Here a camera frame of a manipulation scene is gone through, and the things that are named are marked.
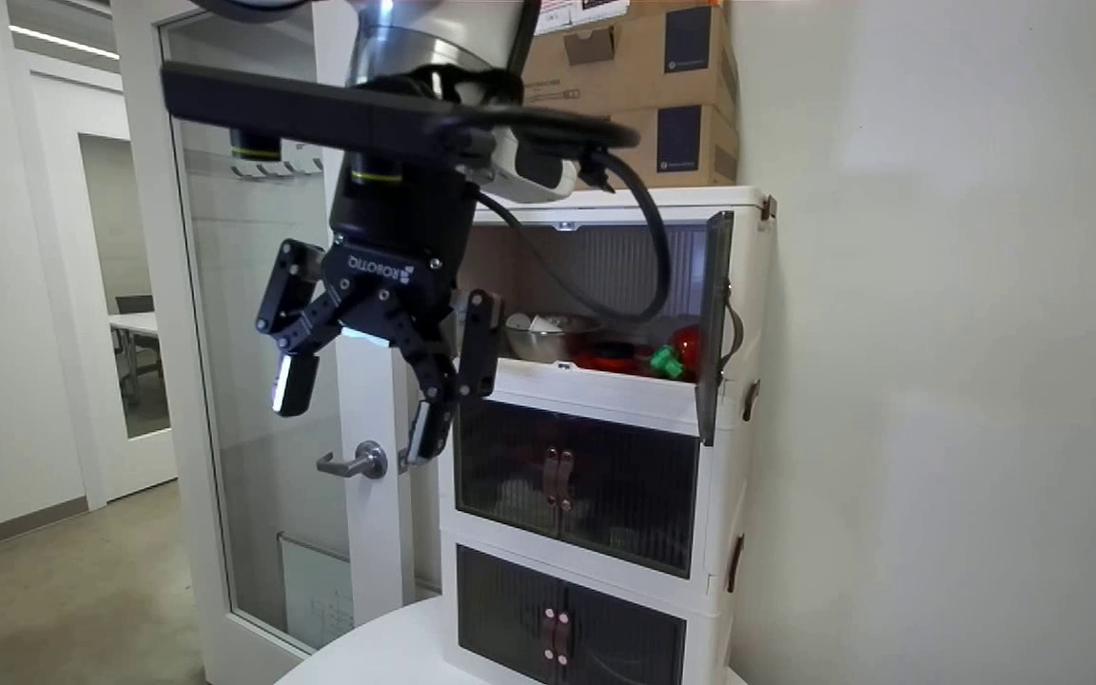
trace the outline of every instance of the drawer handle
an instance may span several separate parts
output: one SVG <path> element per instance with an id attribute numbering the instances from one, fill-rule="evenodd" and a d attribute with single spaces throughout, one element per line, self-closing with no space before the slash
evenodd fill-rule
<path id="1" fill-rule="evenodd" d="M 573 450 L 548 450 L 545 451 L 545 498 L 557 512 L 571 512 L 573 498 Z"/>
<path id="2" fill-rule="evenodd" d="M 568 668 L 571 666 L 571 651 L 573 651 L 571 611 L 545 610 L 542 644 L 545 644 L 545 661 Z"/>

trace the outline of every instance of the red object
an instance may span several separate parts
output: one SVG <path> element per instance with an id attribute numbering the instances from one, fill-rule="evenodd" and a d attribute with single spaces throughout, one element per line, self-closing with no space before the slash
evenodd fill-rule
<path id="1" fill-rule="evenodd" d="M 573 353 L 573 365 L 600 373 L 641 373 L 641 358 Z"/>
<path id="2" fill-rule="evenodd" d="M 699 326 L 676 326 L 671 346 L 674 346 L 676 361 L 685 361 L 689 377 L 695 377 L 699 361 L 705 361 Z"/>

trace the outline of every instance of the floor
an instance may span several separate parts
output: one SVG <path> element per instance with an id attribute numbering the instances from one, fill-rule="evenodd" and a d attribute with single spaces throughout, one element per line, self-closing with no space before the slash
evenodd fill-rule
<path id="1" fill-rule="evenodd" d="M 202 685 L 174 487 L 0 542 L 0 685 Z"/>

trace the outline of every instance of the white cabinet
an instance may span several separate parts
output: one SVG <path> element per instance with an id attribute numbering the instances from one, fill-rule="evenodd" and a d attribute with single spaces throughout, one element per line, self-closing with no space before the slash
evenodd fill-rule
<path id="1" fill-rule="evenodd" d="M 571 323 L 558 361 L 507 350 L 439 465 L 453 644 L 491 681 L 728 672 L 772 221 L 742 188 L 662 189 L 660 205 L 674 284 L 656 323 L 586 316 L 568 295 L 646 295 L 656 270 L 629 195 L 517 205 L 520 240 L 477 221 L 464 289 Z M 656 365 L 676 336 L 681 365 Z"/>

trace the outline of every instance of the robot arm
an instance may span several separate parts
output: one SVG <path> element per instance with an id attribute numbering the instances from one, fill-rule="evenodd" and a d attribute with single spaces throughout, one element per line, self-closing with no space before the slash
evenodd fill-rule
<path id="1" fill-rule="evenodd" d="M 303 0 L 197 5 L 232 20 L 273 20 Z M 564 196 L 577 180 L 605 188 L 608 169 L 629 184 L 608 150 L 634 144 L 634 133 L 520 106 L 517 67 L 537 0 L 353 9 L 361 35 L 350 89 L 164 66 L 164 96 L 174 118 L 228 125 L 250 150 L 290 138 L 350 151 L 330 205 L 330 246 L 284 240 L 257 307 L 257 332 L 280 350 L 273 411 L 301 416 L 315 387 L 315 353 L 344 326 L 367 332 L 413 368 L 422 402 L 407 460 L 430 460 L 446 450 L 455 402 L 495 386 L 488 292 L 468 295 L 459 368 L 446 340 L 477 203 Z M 641 196 L 649 224 L 662 224 L 642 188 Z"/>

